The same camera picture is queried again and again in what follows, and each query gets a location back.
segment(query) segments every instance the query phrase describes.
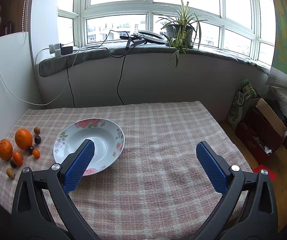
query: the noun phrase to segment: metal bolt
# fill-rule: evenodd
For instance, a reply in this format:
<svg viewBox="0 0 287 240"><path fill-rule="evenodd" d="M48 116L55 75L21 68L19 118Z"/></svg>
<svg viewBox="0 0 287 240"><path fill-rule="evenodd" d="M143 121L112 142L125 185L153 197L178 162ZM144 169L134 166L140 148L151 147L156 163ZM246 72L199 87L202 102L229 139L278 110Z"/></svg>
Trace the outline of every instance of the metal bolt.
<svg viewBox="0 0 287 240"><path fill-rule="evenodd" d="M58 170L59 168L60 168L60 165L58 163L51 166L51 169L54 171Z"/></svg>
<svg viewBox="0 0 287 240"><path fill-rule="evenodd" d="M237 165L232 165L232 166L231 166L231 169L232 169L233 171L240 171L240 168L239 168L239 166L237 166Z"/></svg>
<svg viewBox="0 0 287 240"><path fill-rule="evenodd" d="M29 172L29 168L28 168L28 167L23 168L22 172L23 172L23 173Z"/></svg>
<svg viewBox="0 0 287 240"><path fill-rule="evenodd" d="M267 170L261 170L261 173L262 173L263 175L268 175Z"/></svg>

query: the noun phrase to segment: plaid tablecloth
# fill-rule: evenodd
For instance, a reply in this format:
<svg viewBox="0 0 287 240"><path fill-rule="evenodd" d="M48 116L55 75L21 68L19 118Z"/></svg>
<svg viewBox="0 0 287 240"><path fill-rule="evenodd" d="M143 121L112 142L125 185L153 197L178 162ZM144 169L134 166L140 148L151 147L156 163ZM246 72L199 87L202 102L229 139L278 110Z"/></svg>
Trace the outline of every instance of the plaid tablecloth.
<svg viewBox="0 0 287 240"><path fill-rule="evenodd" d="M9 162L0 159L0 204L11 212L20 172L48 169L53 145L70 124L85 118L106 118L125 133L125 147L118 160L103 172L83 177L69 195L93 230L109 240L185 239L206 220L221 194L214 191L196 158L196 145L207 141L230 164L251 171L237 147L200 102L140 104L92 108L28 110L10 131L41 128L41 156L21 150L24 163L16 177L6 175ZM58 226L64 228L48 191L45 198Z"/></svg>

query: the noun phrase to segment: white plate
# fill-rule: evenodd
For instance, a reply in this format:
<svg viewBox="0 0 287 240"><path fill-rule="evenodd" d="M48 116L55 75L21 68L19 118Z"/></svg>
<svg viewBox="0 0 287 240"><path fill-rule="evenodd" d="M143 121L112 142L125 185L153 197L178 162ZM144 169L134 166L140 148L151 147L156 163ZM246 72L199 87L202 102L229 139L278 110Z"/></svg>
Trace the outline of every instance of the white plate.
<svg viewBox="0 0 287 240"><path fill-rule="evenodd" d="M103 118L90 118L68 126L54 145L56 163L62 163L68 154L75 152L85 139L95 144L95 155L83 176L96 174L108 168L122 153L125 137L114 122Z"/></svg>

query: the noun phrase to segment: gray cloth on windowsill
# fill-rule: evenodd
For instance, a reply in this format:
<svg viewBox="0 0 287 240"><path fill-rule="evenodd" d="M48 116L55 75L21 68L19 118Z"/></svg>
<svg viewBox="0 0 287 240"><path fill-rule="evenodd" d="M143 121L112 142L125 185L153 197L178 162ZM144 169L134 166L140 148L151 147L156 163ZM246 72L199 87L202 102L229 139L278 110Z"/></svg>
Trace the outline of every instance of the gray cloth on windowsill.
<svg viewBox="0 0 287 240"><path fill-rule="evenodd" d="M126 48L126 41L116 41L104 44L102 47L106 47L109 49L110 54L114 56L121 56L125 54ZM89 49L88 47L82 47L77 55L76 61L74 65L78 65L85 61L96 60L96 59L103 59L108 58L110 55L106 49ZM169 53L171 55L176 51L175 48L169 48L165 45L157 45L157 44L141 44L132 48L129 54L143 54L143 53ZM52 57L45 59L39 63L39 75L41 77L49 77L54 74L57 74L66 69L66 61L68 58L68 68L71 68L77 50L70 55L65 55L61 57ZM256 66L258 69L264 71L265 73L269 74L269 69L265 68L264 66L259 65L256 61L252 60L251 58L244 56L242 54L233 53L226 50L220 50L213 47L208 46L200 46L199 49L187 49L187 54L195 54L195 55L204 55L208 57L215 57L224 60L236 60L242 64L249 64L251 66Z"/></svg>

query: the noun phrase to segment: plant pot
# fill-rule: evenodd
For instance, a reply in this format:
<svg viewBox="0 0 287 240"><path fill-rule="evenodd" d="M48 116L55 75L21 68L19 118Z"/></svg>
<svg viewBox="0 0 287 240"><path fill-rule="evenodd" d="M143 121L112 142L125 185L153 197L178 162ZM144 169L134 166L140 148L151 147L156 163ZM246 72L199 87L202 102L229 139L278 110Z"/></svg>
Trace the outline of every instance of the plant pot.
<svg viewBox="0 0 287 240"><path fill-rule="evenodd" d="M174 31L173 31L173 27L175 27L176 29L176 32L178 33L179 32L179 28L180 26L182 25L179 25L179 24L171 24L171 25L168 25L166 27L166 30L167 30L167 36L171 37L171 38L175 38L177 37L175 34L174 34ZM186 37L186 41L187 41L187 47L188 49L193 49L193 43L192 43L192 34L193 34L193 28L191 26L186 26L186 31L190 30L190 32L188 33L187 37ZM167 41L165 43L166 46L169 47L169 42Z"/></svg>

